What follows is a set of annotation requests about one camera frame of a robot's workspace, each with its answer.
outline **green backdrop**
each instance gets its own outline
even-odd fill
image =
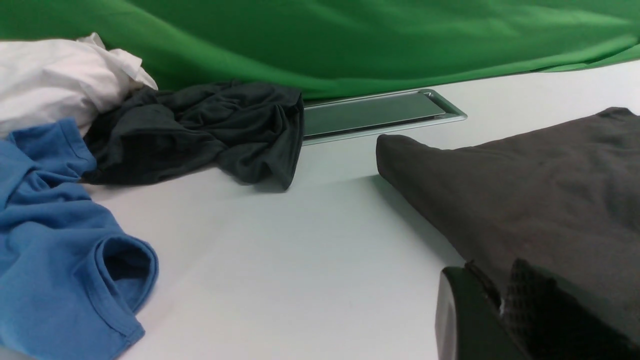
[[[0,38],[92,31],[164,89],[239,78],[339,97],[640,58],[640,0],[0,1]]]

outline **black mesh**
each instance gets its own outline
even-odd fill
[[[511,269],[502,321],[535,360],[640,359],[636,344],[524,260],[516,260]]]

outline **silver rectangular tray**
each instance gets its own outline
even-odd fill
[[[404,90],[305,106],[303,145],[466,119],[431,89]]]

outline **gray fabric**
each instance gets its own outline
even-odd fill
[[[93,184],[152,184],[215,161],[241,181],[293,180],[303,138],[300,91],[267,83],[145,87],[99,116],[84,137]]]
[[[506,293],[522,258],[640,320],[640,118],[611,108],[475,147],[382,135],[378,170]]]

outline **metal frame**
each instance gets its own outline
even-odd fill
[[[372,128],[369,127],[358,127],[355,129],[345,129],[343,131],[334,131],[331,133],[325,134],[314,134],[311,136],[305,135],[305,139],[302,145],[313,145],[315,143],[324,143],[324,142],[332,142],[337,140],[344,140],[348,138],[357,138],[360,136],[368,136],[368,135],[376,135],[382,133],[391,133],[394,131],[413,129],[416,127],[423,126],[431,126],[444,124],[446,122],[454,122],[461,121],[467,118],[467,114],[458,109],[455,105],[449,102],[447,99],[442,97],[442,95],[438,94],[435,90],[428,88],[419,88],[413,90],[402,90],[398,92],[389,92],[384,94],[376,94],[376,95],[368,95],[361,97],[352,97],[347,99],[339,99],[339,100],[329,100],[329,101],[319,101],[309,104],[305,107],[305,109],[311,109],[320,106],[334,105],[342,102],[349,101],[361,101],[363,99],[375,99],[376,97],[388,97],[390,95],[401,95],[401,94],[411,94],[415,92],[420,92],[427,96],[432,102],[438,105],[441,109],[445,111],[444,114],[435,115],[433,117],[424,117],[417,119],[406,119],[400,122],[391,122],[386,124],[375,125]]]

